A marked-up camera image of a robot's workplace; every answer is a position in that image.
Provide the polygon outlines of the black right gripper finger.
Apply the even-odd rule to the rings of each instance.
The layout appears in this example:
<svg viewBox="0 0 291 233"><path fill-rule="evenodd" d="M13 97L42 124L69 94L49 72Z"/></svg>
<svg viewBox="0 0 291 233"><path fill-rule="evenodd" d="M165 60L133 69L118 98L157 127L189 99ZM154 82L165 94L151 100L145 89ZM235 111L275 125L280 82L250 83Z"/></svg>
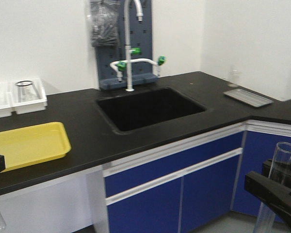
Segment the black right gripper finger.
<svg viewBox="0 0 291 233"><path fill-rule="evenodd" d="M281 168L283 168L283 171L275 170L275 177L271 178L271 180L274 180L288 188L291 189L291 165L288 167L284 165L280 165Z"/></svg>
<svg viewBox="0 0 291 233"><path fill-rule="evenodd" d="M286 185L280 184L251 171L245 176L244 188L276 213L291 231L291 171L286 181Z"/></svg>

